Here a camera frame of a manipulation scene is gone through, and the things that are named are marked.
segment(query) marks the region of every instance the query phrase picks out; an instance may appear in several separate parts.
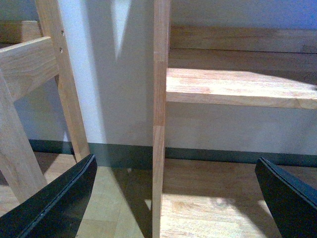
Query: wooden floor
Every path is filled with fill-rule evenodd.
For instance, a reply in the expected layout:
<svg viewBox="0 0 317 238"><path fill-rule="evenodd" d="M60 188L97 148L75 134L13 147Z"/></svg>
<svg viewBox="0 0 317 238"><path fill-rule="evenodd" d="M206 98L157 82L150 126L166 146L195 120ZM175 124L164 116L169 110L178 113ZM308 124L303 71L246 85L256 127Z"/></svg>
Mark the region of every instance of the wooden floor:
<svg viewBox="0 0 317 238"><path fill-rule="evenodd" d="M36 153L48 182L75 164L69 155ZM255 165L166 159L162 238L279 238ZM317 169L284 167L317 187ZM0 178L1 215L18 205ZM79 238L150 238L152 171L98 167Z"/></svg>

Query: light wood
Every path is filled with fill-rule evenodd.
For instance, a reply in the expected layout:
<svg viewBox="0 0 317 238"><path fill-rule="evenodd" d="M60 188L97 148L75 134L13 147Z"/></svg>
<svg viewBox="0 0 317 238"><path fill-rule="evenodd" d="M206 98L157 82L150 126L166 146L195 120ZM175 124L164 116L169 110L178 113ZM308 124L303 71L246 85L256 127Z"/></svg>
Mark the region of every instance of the light wood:
<svg viewBox="0 0 317 238"><path fill-rule="evenodd" d="M24 97L58 74L50 37L1 49L0 68L13 100Z"/></svg>
<svg viewBox="0 0 317 238"><path fill-rule="evenodd" d="M153 238L159 238L162 201L170 4L170 0L154 1Z"/></svg>
<svg viewBox="0 0 317 238"><path fill-rule="evenodd" d="M76 164L73 155L34 152L42 173L48 183L55 180ZM19 205L12 189L0 173L0 216Z"/></svg>
<svg viewBox="0 0 317 238"><path fill-rule="evenodd" d="M151 171L98 167L78 238L151 237Z"/></svg>
<svg viewBox="0 0 317 238"><path fill-rule="evenodd" d="M35 155L48 182L75 164L71 155ZM161 237L280 237L254 168L166 159ZM282 168L317 188L317 168ZM98 167L77 237L151 237L142 232L142 224L151 230L151 182L151 171ZM0 174L0 215L19 204L4 183Z"/></svg>
<svg viewBox="0 0 317 238"><path fill-rule="evenodd" d="M316 30L172 26L171 47L317 53Z"/></svg>
<svg viewBox="0 0 317 238"><path fill-rule="evenodd" d="M78 101L74 75L69 59L65 30L61 21L57 0L36 0L36 6L44 36L52 38L59 68L56 78L59 97L77 161L89 152L86 132Z"/></svg>
<svg viewBox="0 0 317 238"><path fill-rule="evenodd" d="M21 43L42 37L37 21L0 21L0 42Z"/></svg>
<svg viewBox="0 0 317 238"><path fill-rule="evenodd" d="M317 55L173 49L167 101L317 109Z"/></svg>
<svg viewBox="0 0 317 238"><path fill-rule="evenodd" d="M0 169L19 202L46 184L0 70Z"/></svg>
<svg viewBox="0 0 317 238"><path fill-rule="evenodd" d="M282 168L317 187L317 168ZM161 237L281 237L254 169L254 164L166 159Z"/></svg>

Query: wooden plank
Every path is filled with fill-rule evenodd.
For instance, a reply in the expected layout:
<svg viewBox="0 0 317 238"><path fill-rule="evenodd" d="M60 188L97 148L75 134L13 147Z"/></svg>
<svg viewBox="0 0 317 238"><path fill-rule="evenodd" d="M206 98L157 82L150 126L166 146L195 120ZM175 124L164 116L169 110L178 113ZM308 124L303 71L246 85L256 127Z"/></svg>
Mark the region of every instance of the wooden plank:
<svg viewBox="0 0 317 238"><path fill-rule="evenodd" d="M37 21L0 21L0 42L21 43L42 37Z"/></svg>
<svg viewBox="0 0 317 238"><path fill-rule="evenodd" d="M0 49L0 68L14 101L58 74L50 37Z"/></svg>
<svg viewBox="0 0 317 238"><path fill-rule="evenodd" d="M86 132L78 101L74 75L69 59L65 30L57 0L36 0L44 36L52 38L59 77L56 78L59 97L77 161L89 155Z"/></svg>
<svg viewBox="0 0 317 238"><path fill-rule="evenodd" d="M0 70L0 169L20 203L46 184Z"/></svg>
<svg viewBox="0 0 317 238"><path fill-rule="evenodd" d="M316 30L172 26L171 47L317 53Z"/></svg>
<svg viewBox="0 0 317 238"><path fill-rule="evenodd" d="M283 168L317 187L317 168ZM254 169L254 164L166 159L161 237L280 238Z"/></svg>
<svg viewBox="0 0 317 238"><path fill-rule="evenodd" d="M153 238L159 238L162 203L170 4L170 0L154 1Z"/></svg>
<svg viewBox="0 0 317 238"><path fill-rule="evenodd" d="M317 55L173 49L169 102L317 109Z"/></svg>

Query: wooden shelf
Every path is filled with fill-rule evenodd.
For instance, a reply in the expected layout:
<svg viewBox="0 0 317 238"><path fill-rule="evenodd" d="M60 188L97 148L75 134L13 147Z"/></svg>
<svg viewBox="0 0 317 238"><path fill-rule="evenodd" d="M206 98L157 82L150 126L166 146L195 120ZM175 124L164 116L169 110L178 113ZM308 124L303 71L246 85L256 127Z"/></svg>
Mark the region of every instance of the wooden shelf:
<svg viewBox="0 0 317 238"><path fill-rule="evenodd" d="M317 55L171 49L166 100L317 109Z"/></svg>

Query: baseboard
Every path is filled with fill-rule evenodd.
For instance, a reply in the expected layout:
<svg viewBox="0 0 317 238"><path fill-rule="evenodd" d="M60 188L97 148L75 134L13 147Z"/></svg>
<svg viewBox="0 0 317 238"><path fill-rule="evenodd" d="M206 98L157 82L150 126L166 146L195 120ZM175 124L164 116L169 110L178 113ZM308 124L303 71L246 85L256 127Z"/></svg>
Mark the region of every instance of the baseboard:
<svg viewBox="0 0 317 238"><path fill-rule="evenodd" d="M71 142L30 140L30 144L38 152L73 154ZM89 148L95 154L98 166L152 169L151 146L89 143ZM260 157L265 157L277 165L317 167L317 155L166 148L165 156L173 159L251 164L255 164Z"/></svg>

